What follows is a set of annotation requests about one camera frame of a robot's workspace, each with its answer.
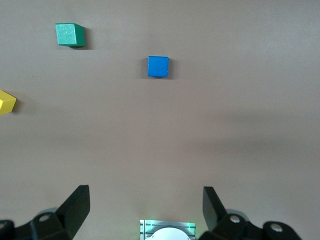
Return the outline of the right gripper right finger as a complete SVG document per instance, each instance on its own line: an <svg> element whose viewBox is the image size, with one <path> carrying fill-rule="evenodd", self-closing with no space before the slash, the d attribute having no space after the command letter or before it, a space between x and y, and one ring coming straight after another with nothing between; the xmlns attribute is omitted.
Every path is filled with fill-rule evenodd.
<svg viewBox="0 0 320 240"><path fill-rule="evenodd" d="M267 221L259 228L239 214L228 213L215 189L203 188L202 213L208 228L201 240L300 240L283 222Z"/></svg>

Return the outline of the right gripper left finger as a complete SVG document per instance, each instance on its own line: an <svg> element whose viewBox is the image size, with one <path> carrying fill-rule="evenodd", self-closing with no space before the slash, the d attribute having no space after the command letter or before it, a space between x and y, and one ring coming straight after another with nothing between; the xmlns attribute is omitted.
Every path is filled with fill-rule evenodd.
<svg viewBox="0 0 320 240"><path fill-rule="evenodd" d="M54 212L46 211L21 226L0 221L2 240L72 240L90 212L90 188L79 185Z"/></svg>

